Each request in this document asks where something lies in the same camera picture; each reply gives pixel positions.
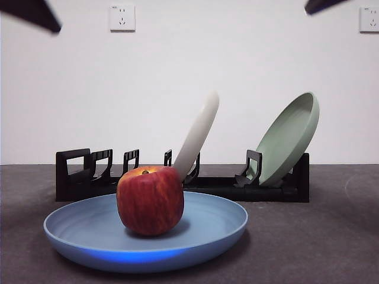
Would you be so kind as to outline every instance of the dish rack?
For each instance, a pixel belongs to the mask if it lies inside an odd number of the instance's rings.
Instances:
[[[139,166],[139,149],[124,153],[123,174],[129,170],[129,161],[134,169]],[[83,157],[83,169],[69,174],[67,161]],[[107,167],[95,175],[96,162],[108,159]],[[250,161],[256,161],[255,174],[247,178]],[[304,153],[292,171],[287,173],[277,187],[262,187],[262,153],[246,152],[246,164],[242,173],[234,177],[199,176],[200,153],[195,166],[183,181],[183,190],[221,196],[233,201],[309,202],[309,154]],[[171,166],[172,150],[164,153],[164,166]],[[121,176],[111,176],[113,150],[92,152],[90,149],[60,151],[56,153],[56,201],[78,201],[116,192]]]

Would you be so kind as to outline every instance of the electrical outlet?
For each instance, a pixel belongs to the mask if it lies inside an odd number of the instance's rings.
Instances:
[[[136,7],[134,5],[112,5],[109,19],[111,31],[135,31]]]
[[[379,7],[360,7],[359,31],[361,33],[379,33]]]

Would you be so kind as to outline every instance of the gray table surface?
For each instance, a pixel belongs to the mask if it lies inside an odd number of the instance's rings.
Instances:
[[[151,275],[89,269],[51,247],[43,221],[68,204],[54,201],[54,169],[1,166],[1,283],[379,283],[379,165],[311,166],[309,204],[239,202],[249,222],[234,247]]]

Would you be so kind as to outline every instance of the red apple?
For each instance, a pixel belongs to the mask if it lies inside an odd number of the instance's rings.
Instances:
[[[126,172],[116,197],[121,221],[141,235],[163,234],[183,215],[183,187],[173,167],[142,166]]]

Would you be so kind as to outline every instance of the green plate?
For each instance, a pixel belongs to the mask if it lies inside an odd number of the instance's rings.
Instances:
[[[261,186],[277,186],[307,149],[319,122],[319,103],[312,93],[292,101],[270,126],[256,151],[262,153]],[[247,177],[252,178],[252,161]]]

